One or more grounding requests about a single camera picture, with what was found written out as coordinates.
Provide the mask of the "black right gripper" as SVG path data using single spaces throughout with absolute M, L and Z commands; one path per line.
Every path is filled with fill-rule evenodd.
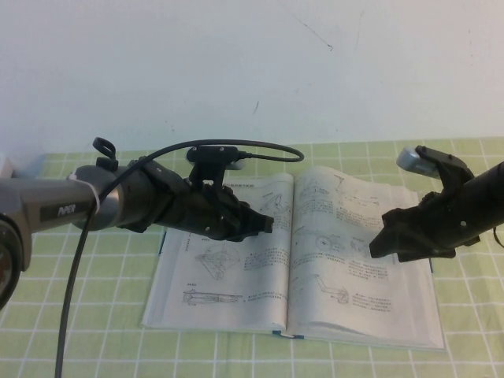
M 399 262 L 453 257 L 456 248 L 480 241 L 478 207 L 476 189 L 466 183 L 455 191 L 430 192 L 419 206 L 389 210 L 369 244 L 371 257 L 397 254 Z

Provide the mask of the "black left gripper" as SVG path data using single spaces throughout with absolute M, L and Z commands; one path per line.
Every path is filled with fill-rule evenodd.
M 273 217 L 240 202 L 228 188 L 190 189 L 177 195 L 172 204 L 173 228 L 211 239 L 239 243 L 258 233 L 272 233 L 273 223 Z

